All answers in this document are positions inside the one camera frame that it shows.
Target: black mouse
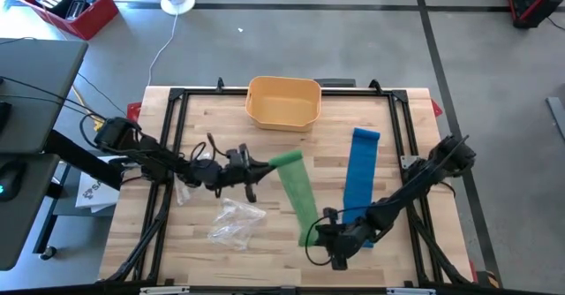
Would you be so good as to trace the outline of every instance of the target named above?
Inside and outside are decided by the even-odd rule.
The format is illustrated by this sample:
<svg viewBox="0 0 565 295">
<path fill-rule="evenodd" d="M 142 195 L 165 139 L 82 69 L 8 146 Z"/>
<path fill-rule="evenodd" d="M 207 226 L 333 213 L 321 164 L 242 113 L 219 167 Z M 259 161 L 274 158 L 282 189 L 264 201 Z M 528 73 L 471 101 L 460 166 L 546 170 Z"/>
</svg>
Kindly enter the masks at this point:
<svg viewBox="0 0 565 295">
<path fill-rule="evenodd" d="M 18 160 L 0 167 L 0 201 L 14 199 L 21 188 L 27 164 Z"/>
</svg>

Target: red bin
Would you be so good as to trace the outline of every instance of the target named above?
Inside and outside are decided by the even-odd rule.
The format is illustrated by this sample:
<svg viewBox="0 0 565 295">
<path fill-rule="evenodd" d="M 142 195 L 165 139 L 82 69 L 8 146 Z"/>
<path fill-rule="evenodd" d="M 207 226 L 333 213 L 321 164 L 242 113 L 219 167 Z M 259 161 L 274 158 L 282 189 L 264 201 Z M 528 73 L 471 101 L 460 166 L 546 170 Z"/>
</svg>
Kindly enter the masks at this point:
<svg viewBox="0 0 565 295">
<path fill-rule="evenodd" d="M 43 8 L 35 0 L 21 0 L 30 6 L 45 22 L 58 27 L 70 34 L 78 36 L 80 39 L 89 40 L 100 29 L 108 24 L 118 13 L 114 0 L 96 0 L 86 10 L 84 10 L 75 20 L 69 21 L 57 16 Z"/>
</svg>

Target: floor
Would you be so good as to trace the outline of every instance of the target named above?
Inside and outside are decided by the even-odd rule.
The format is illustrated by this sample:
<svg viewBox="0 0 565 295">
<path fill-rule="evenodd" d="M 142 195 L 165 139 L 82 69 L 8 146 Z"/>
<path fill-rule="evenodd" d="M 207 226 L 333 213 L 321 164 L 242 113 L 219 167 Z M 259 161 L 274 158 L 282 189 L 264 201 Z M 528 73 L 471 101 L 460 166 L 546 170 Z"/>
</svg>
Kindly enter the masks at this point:
<svg viewBox="0 0 565 295">
<path fill-rule="evenodd" d="M 89 42 L 80 72 L 123 109 L 141 100 L 148 66 L 173 18 L 158 9 L 159 0 L 117 1 L 120 15 Z M 62 39 L 29 8 L 6 2 L 14 5 L 0 11 L 0 36 Z M 565 289 L 565 143 L 545 103 L 548 96 L 565 100 L 565 33 L 548 21 L 530 31 L 513 28 L 509 14 L 497 12 L 504 0 L 197 2 L 198 9 L 178 18 L 152 84 L 212 86 L 222 76 L 228 86 L 245 86 L 255 76 L 275 75 L 430 88 L 446 111 L 438 118 L 441 134 L 469 134 L 478 153 L 474 178 L 456 182 L 477 268 L 492 261 L 482 261 L 465 188 L 474 210 L 473 190 L 478 194 L 503 285 Z M 552 16 L 556 23 L 565 25 L 564 11 Z M 95 109 L 119 114 L 84 80 L 75 84 Z M 56 128 L 85 146 L 78 119 L 63 110 Z M 41 214 L 16 268 L 0 273 L 0 290 L 93 282 L 109 221 L 57 222 L 50 244 L 64 251 L 45 262 L 30 254 L 40 221 Z"/>
</svg>

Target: wooden table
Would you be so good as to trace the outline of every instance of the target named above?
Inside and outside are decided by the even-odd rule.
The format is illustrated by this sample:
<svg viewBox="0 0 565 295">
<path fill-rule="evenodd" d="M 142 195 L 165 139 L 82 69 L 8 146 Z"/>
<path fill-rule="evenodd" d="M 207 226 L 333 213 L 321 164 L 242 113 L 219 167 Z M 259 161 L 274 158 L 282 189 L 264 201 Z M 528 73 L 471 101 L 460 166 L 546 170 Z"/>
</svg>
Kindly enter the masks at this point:
<svg viewBox="0 0 565 295">
<path fill-rule="evenodd" d="M 169 87 L 148 87 L 143 100 L 139 123 L 143 132 L 157 139 L 161 134 L 169 90 Z M 407 89 L 407 92 L 418 149 L 422 156 L 427 156 L 440 141 L 430 95 L 423 88 Z M 189 155 L 197 143 L 206 140 L 206 132 L 214 135 L 217 146 L 223 151 L 247 143 L 250 154 L 260 161 L 292 149 L 302 149 L 320 215 L 324 207 L 343 207 L 353 127 L 380 132 L 373 200 L 389 196 L 401 185 L 385 98 L 324 96 L 321 116 L 308 133 L 264 131 L 254 127 L 245 113 L 243 96 L 193 95 L 188 104 L 181 152 Z M 178 107 L 172 120 L 170 144 L 174 138 Z M 124 178 L 132 176 L 136 176 L 135 172 Z M 100 278 L 116 271 L 138 242 L 148 192 L 149 183 L 144 180 L 122 187 Z M 176 284 L 216 286 L 379 287 L 400 286 L 405 280 L 417 280 L 405 212 L 375 248 L 362 249 L 353 256 L 348 270 L 334 271 L 330 266 L 312 265 L 305 257 L 304 248 L 298 247 L 298 221 L 277 173 L 263 179 L 255 186 L 255 192 L 258 198 L 255 206 L 267 211 L 267 216 L 244 252 L 213 244 L 207 239 L 220 209 L 220 201 L 212 192 L 202 189 L 182 207 L 177 205 L 174 194 L 162 252 L 160 281 L 175 278 Z M 246 202 L 242 185 L 224 189 L 222 197 Z M 438 185 L 429 193 L 428 199 L 439 245 L 462 275 L 471 279 L 453 193 Z M 424 243 L 422 246 L 426 273 L 431 278 L 429 253 Z M 147 251 L 146 273 L 152 253 L 153 244 Z M 328 257 L 322 247 L 312 247 L 310 253 L 315 261 L 324 261 Z"/>
</svg>

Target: paper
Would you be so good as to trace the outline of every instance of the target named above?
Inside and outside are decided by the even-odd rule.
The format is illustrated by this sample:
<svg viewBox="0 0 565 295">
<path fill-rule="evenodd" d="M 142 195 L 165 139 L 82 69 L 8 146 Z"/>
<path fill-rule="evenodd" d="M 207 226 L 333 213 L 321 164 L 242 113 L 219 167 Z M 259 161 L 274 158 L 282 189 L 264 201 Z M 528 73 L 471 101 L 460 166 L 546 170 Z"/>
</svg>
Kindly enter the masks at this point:
<svg viewBox="0 0 565 295">
<path fill-rule="evenodd" d="M 114 158 L 118 158 L 118 156 L 99 157 L 100 160 L 106 163 Z M 118 190 L 101 183 L 85 172 L 80 174 L 76 208 L 91 208 L 92 212 L 98 212 L 103 208 L 116 204 L 118 198 Z"/>
</svg>

